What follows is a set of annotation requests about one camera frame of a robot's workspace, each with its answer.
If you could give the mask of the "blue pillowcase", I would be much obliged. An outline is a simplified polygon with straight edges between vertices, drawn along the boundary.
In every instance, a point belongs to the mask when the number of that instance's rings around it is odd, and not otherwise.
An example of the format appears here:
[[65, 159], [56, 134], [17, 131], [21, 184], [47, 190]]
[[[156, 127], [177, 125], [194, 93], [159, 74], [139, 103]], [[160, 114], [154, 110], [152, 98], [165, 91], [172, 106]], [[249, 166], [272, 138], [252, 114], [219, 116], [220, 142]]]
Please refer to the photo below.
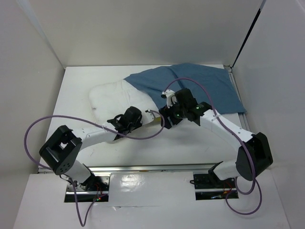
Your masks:
[[[179, 81], [169, 86], [178, 78]], [[199, 103], [209, 103], [211, 99], [215, 109], [222, 115], [246, 112], [225, 69], [183, 63], [134, 73], [126, 77], [125, 81], [148, 94], [159, 109], [166, 105], [161, 94], [169, 86], [175, 92], [183, 88], [190, 89]]]

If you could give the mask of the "white pillow with yellow edge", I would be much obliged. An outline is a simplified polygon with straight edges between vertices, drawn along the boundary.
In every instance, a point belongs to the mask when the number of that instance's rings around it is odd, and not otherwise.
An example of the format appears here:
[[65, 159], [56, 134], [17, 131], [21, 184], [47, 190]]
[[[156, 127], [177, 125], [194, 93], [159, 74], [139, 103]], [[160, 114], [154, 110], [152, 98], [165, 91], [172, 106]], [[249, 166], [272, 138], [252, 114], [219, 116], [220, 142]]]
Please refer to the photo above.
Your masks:
[[143, 113], [148, 109], [158, 114], [158, 108], [152, 98], [125, 80], [93, 87], [89, 91], [89, 102], [94, 121], [112, 130], [115, 127], [108, 120], [124, 114], [131, 106], [139, 109], [142, 117]]

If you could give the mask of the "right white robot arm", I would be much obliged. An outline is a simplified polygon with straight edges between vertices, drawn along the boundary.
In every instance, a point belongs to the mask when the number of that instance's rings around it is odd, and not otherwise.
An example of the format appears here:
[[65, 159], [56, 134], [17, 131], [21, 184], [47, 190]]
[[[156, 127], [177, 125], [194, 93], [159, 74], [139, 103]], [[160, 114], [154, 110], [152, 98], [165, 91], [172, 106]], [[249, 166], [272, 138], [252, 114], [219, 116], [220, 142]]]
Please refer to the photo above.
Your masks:
[[222, 161], [209, 169], [211, 186], [219, 187], [225, 180], [235, 177], [252, 181], [273, 163], [266, 135], [244, 130], [214, 111], [210, 104], [198, 103], [189, 89], [166, 90], [161, 97], [166, 99], [166, 105], [159, 110], [165, 128], [170, 129], [187, 119], [210, 130], [237, 152], [236, 160]]

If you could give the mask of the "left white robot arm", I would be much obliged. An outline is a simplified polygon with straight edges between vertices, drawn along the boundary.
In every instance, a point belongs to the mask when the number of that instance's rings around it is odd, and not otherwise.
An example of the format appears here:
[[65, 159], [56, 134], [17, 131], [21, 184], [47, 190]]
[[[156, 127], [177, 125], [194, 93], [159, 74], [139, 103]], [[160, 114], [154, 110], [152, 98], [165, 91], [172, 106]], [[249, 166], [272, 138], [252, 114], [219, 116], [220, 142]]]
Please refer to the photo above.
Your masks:
[[129, 107], [124, 114], [108, 120], [103, 128], [90, 127], [79, 130], [62, 125], [41, 147], [39, 154], [56, 175], [67, 175], [83, 190], [91, 190], [100, 183], [91, 170], [76, 160], [78, 153], [90, 146], [112, 142], [142, 126], [142, 113]]

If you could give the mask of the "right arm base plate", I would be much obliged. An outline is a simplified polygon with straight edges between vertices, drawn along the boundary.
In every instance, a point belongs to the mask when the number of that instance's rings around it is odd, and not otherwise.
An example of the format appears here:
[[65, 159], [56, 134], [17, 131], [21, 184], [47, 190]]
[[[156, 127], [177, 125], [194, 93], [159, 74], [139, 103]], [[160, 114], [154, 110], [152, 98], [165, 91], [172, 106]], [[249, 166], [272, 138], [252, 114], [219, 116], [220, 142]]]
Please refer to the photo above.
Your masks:
[[213, 183], [208, 174], [194, 174], [190, 184], [194, 186], [196, 200], [225, 199], [227, 194], [229, 199], [239, 198], [234, 178], [217, 180]]

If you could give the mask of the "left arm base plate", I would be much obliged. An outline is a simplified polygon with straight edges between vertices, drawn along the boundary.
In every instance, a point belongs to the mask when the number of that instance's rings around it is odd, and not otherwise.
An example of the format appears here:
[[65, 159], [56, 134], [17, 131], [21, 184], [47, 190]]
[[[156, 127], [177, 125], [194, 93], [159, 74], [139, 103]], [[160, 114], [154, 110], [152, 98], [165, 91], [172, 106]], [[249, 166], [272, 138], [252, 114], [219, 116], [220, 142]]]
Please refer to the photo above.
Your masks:
[[[60, 176], [60, 178], [67, 182], [65, 199], [66, 203], [74, 203], [75, 196], [72, 182], [69, 181], [68, 176]], [[110, 187], [110, 174], [97, 173], [94, 177], [90, 177], [89, 181], [79, 183], [74, 181], [76, 196], [78, 202], [108, 202], [109, 200], [109, 187]]]

